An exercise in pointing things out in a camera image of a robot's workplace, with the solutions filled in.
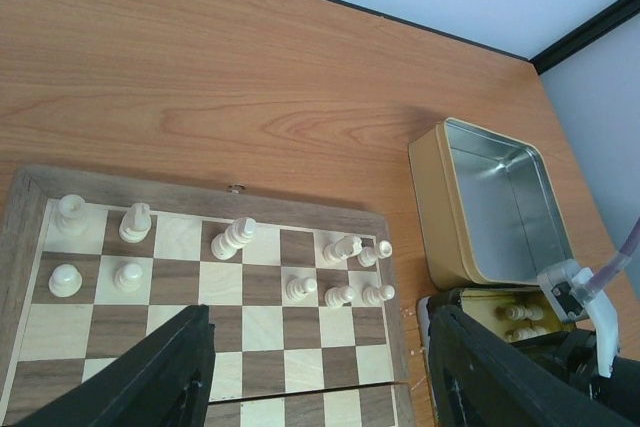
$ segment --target wooden table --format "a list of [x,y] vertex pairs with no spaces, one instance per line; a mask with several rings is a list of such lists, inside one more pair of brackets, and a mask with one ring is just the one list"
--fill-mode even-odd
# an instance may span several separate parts
[[[413,311],[435,289],[407,144],[455,116],[536,145],[578,260],[612,252],[529,63],[325,0],[0,5],[1,199],[15,168],[38,162],[378,211]],[[640,357],[640,309],[617,284],[623,355]],[[427,425],[419,332],[404,321]]]

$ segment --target dark brown square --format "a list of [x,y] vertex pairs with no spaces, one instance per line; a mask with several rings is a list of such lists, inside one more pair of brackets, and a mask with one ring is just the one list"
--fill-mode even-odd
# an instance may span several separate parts
[[317,269],[318,279],[318,304],[325,306],[324,294],[333,287],[342,287],[349,283],[349,272],[337,269]]
[[[62,264],[74,265],[82,275],[82,286],[71,297],[56,297],[49,290],[49,278],[55,268]],[[99,269],[99,255],[44,252],[38,267],[32,302],[34,304],[93,304]]]
[[387,343],[382,307],[353,307],[351,313],[353,314],[356,345]]
[[151,230],[142,242],[130,244],[120,237],[120,223],[126,212],[110,210],[107,215],[107,229],[104,233],[103,255],[124,255],[128,257],[153,257],[156,243],[156,225],[158,216],[151,216]]
[[242,305],[282,305],[279,265],[242,266]]
[[285,267],[315,267],[313,233],[281,230],[280,263]]
[[153,259],[151,304],[196,305],[200,262]]
[[80,385],[83,370],[84,359],[18,362],[5,424],[19,421]]
[[87,358],[118,357],[144,339],[147,310],[146,305],[94,305]]
[[317,307],[283,307],[284,348],[319,349],[320,312]]
[[240,427],[240,402],[210,404],[203,427]]
[[218,234],[222,234],[227,227],[231,224],[225,224],[224,222],[209,222],[208,220],[202,221],[202,239],[200,247],[200,260],[203,262],[231,262],[235,264],[242,263],[242,250],[236,252],[236,254],[227,260],[220,260],[213,252],[211,252],[211,242]]
[[395,425],[390,385],[360,389],[360,415],[363,427],[392,427]]
[[355,347],[328,347],[322,349],[324,387],[353,387],[360,383]]
[[324,425],[324,395],[307,394],[285,397],[284,425]]
[[[362,247],[373,247],[373,239],[362,239]],[[363,267],[360,262],[358,261],[358,256],[356,255],[355,257],[349,257],[347,259],[347,269],[348,270],[368,270],[368,271],[372,271],[372,270],[376,270],[376,266],[375,264],[372,265],[371,267]]]
[[216,352],[242,351],[242,306],[209,307],[209,322],[215,328]]
[[242,397],[284,392],[284,350],[242,353]]

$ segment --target board square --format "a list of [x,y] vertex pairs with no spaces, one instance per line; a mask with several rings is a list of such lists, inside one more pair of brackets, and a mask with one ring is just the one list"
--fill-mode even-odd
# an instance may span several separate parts
[[324,302],[324,294],[333,287],[342,287],[349,283],[349,272],[346,270],[319,269],[316,271],[318,279],[318,305],[327,305]]
[[340,392],[326,392],[324,394],[325,425],[360,426],[360,392],[358,389]]
[[242,352],[242,397],[284,392],[284,351]]
[[138,243],[125,242],[120,237],[120,224],[126,212],[110,210],[107,215],[107,228],[104,234],[103,255],[129,255],[133,257],[153,257],[153,248],[156,242],[156,226],[158,216],[151,216],[151,230],[147,236]]
[[362,384],[391,382],[391,356],[387,345],[365,345],[356,347],[358,377]]
[[[142,267],[141,285],[133,292],[120,292],[114,283],[116,272],[129,262],[136,263]],[[151,293],[152,270],[153,259],[103,255],[100,259],[100,270],[96,285],[96,305],[148,305]]]
[[331,309],[320,307],[320,342],[322,347],[355,345],[353,312],[351,307]]
[[382,307],[353,307],[351,311],[356,345],[383,345],[387,343]]
[[325,425],[324,396],[316,394],[285,397],[284,416],[287,427]]
[[87,358],[118,357],[147,331],[146,305],[96,305],[91,318]]
[[186,305],[150,305],[147,315],[147,335],[178,315]]
[[390,385],[360,389],[362,427],[393,427],[393,391]]
[[358,377],[358,358],[355,347],[323,348],[322,363],[324,365],[325,389],[352,387],[361,384]]
[[207,409],[204,427],[241,427],[240,402],[216,404]]
[[324,389],[322,351],[320,349],[285,350],[284,381],[287,393]]
[[280,269],[280,277],[282,280],[282,285],[280,288],[282,289],[282,305],[291,306],[291,307],[317,307],[318,306],[318,294],[311,293],[307,295],[302,300],[294,302],[293,300],[289,300],[289,297],[286,295],[287,284],[291,282],[293,279],[311,277],[317,280],[316,277],[316,269],[310,269],[307,267],[282,267]]
[[152,304],[198,303],[200,262],[154,259],[151,275]]
[[92,309],[92,305],[32,304],[19,359],[84,358]]
[[282,305],[279,266],[242,266],[242,305]]
[[315,267],[313,233],[281,230],[280,261],[285,267]]
[[242,305],[242,264],[200,262],[198,303]]
[[337,270],[347,270],[347,261],[342,260],[336,264],[329,264],[324,258],[324,249],[329,244],[336,242],[343,237],[345,234],[341,234],[340,232],[330,232],[326,230],[315,231],[313,233],[313,253],[315,256],[315,266],[318,269],[337,269]]
[[356,291],[356,297],[353,299],[352,305],[354,307],[369,307],[362,300],[362,293],[364,289],[369,286],[380,287],[380,275],[377,271],[350,271],[349,272],[349,285]]
[[[56,297],[49,290],[49,278],[56,267],[72,264],[82,275],[82,286],[71,297]],[[34,304],[93,304],[98,282],[99,255],[44,252],[40,259],[31,302]]]
[[242,263],[280,265],[280,229],[258,224],[253,240],[242,249]]
[[153,256],[158,259],[200,260],[202,221],[197,217],[158,215]]
[[240,352],[242,350],[242,307],[212,306],[209,323],[216,326],[216,352]]
[[242,350],[284,348],[282,307],[242,307]]
[[319,349],[320,313],[318,308],[283,307],[284,348]]
[[242,427],[284,427],[284,399],[242,402]]
[[[364,249],[365,247],[373,247],[374,243],[373,243],[373,239],[369,239],[367,237],[361,237],[362,238],[362,248]],[[373,264],[371,267],[363,267],[362,264],[360,263],[360,261],[358,260],[358,256],[354,256],[354,257],[349,257],[347,259],[347,269],[348,270],[364,270],[364,271],[371,271],[371,270],[377,270],[377,265]]]
[[200,241],[200,260],[205,262],[231,262],[233,264],[242,263],[242,251],[239,250],[235,255],[227,260],[220,260],[213,252],[211,252],[211,242],[218,235],[224,233],[231,223],[202,221],[202,235]]
[[216,354],[213,382],[211,384],[211,393],[209,394],[210,401],[242,397],[243,363],[242,352],[221,352]]
[[72,237],[63,234],[56,226],[55,218],[58,214],[58,201],[53,201],[51,218],[44,241],[45,252],[69,252],[73,254],[102,253],[104,232],[107,226],[107,209],[97,205],[86,204],[88,227],[82,234]]
[[4,424],[14,424],[82,381],[84,360],[18,362]]
[[89,380],[114,360],[116,360],[115,357],[109,359],[86,359],[84,361],[84,370],[82,371],[82,382]]

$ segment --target wooden chess board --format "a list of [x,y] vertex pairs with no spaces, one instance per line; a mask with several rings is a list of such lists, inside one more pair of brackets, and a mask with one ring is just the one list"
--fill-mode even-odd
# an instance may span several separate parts
[[[90,202],[89,228],[79,237],[62,235],[52,220],[57,199],[69,193]],[[264,408],[277,413],[269,425],[310,425],[292,423],[291,409],[315,405],[312,410],[322,411],[332,425],[331,419],[355,418],[356,410],[351,402],[341,410],[338,396],[321,393],[346,389],[345,398],[358,397],[362,425],[368,425],[374,391],[361,388],[408,376],[397,299],[369,307],[361,298],[368,285],[394,284],[390,259],[364,268],[356,259],[327,265],[322,257],[326,245],[347,234],[371,246],[389,239],[379,215],[40,166],[20,171],[10,196],[0,269],[13,269],[17,285],[8,294],[21,308],[2,313],[13,321],[0,357],[5,422],[76,387],[192,304],[209,305],[216,324],[211,415],[231,409],[222,405],[250,412],[256,403],[270,402]],[[118,227],[135,202],[151,205],[153,225],[141,243],[129,244]],[[211,240],[242,216],[258,221],[255,240],[219,261]],[[144,281],[125,294],[115,289],[113,275],[131,261],[143,268]],[[48,289],[53,269],[63,263],[75,265],[83,277],[80,291],[69,298]],[[314,277],[318,292],[290,302],[283,288],[294,276]],[[326,307],[326,290],[347,283],[356,299],[339,309]],[[379,401],[376,416],[388,421],[375,425],[411,425],[403,423],[407,417],[398,415],[397,405],[407,411],[408,390],[385,392],[390,402]],[[273,396],[282,397],[262,399]],[[306,396],[313,397],[295,400]],[[384,415],[380,405],[389,406]],[[242,425],[252,425],[250,418],[242,416]],[[215,425],[240,424],[229,418]]]

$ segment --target rectangular container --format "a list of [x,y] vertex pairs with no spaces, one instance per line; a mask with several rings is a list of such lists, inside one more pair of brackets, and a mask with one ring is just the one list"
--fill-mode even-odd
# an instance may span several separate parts
[[536,284],[572,258],[542,155],[449,118],[409,145],[429,271],[440,289]]

